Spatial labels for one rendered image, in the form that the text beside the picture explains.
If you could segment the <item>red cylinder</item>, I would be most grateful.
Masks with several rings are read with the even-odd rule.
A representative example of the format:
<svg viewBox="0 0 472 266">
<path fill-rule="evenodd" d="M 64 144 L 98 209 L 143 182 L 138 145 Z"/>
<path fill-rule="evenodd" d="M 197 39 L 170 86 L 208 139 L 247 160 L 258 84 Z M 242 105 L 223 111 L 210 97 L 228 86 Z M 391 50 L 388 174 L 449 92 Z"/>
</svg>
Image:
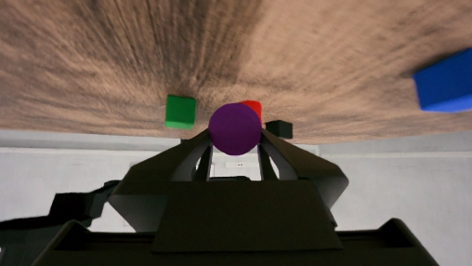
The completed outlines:
<svg viewBox="0 0 472 266">
<path fill-rule="evenodd" d="M 245 105 L 249 106 L 250 108 L 252 108 L 257 113 L 257 115 L 260 118 L 260 102 L 259 101 L 257 101 L 257 100 L 240 100 L 237 103 L 242 103 L 242 104 L 245 104 Z"/>
</svg>

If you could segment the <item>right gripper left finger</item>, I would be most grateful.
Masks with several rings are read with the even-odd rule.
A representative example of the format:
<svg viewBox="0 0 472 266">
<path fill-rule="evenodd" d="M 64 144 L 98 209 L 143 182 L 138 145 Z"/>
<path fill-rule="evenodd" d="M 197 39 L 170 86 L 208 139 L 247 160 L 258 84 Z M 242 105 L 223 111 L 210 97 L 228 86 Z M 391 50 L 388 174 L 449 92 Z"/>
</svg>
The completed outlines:
<svg viewBox="0 0 472 266">
<path fill-rule="evenodd" d="M 207 181 L 210 179 L 213 147 L 207 128 L 189 140 L 132 165 L 122 180 Z"/>
</svg>

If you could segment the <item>green cube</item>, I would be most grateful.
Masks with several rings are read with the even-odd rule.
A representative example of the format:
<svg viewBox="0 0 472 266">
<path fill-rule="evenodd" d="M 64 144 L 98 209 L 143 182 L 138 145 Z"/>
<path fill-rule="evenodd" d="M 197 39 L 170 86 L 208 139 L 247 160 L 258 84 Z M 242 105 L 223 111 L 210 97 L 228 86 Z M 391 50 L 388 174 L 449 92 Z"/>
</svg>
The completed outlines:
<svg viewBox="0 0 472 266">
<path fill-rule="evenodd" d="M 166 94 L 164 125 L 190 128 L 194 124 L 195 98 Z"/>
</svg>

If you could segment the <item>blue cube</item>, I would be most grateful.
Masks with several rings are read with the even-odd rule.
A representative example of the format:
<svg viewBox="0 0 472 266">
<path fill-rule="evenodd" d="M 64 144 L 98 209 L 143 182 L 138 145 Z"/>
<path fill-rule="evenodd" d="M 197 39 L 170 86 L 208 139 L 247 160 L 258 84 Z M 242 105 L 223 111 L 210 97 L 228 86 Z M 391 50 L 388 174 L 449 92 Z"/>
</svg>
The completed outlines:
<svg viewBox="0 0 472 266">
<path fill-rule="evenodd" d="M 410 74 L 416 109 L 472 107 L 472 47 L 463 47 Z"/>
</svg>

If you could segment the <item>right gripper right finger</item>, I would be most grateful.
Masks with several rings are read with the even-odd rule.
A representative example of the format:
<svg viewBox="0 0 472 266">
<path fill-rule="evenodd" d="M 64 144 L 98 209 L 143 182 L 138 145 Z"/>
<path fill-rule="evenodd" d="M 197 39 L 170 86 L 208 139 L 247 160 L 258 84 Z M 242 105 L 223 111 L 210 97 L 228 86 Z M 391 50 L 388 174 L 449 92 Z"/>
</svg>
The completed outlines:
<svg viewBox="0 0 472 266">
<path fill-rule="evenodd" d="M 282 140 L 263 127 L 256 146 L 261 180 L 311 180 L 329 210 L 349 185 L 339 165 Z M 270 159 L 278 168 L 279 177 Z"/>
</svg>

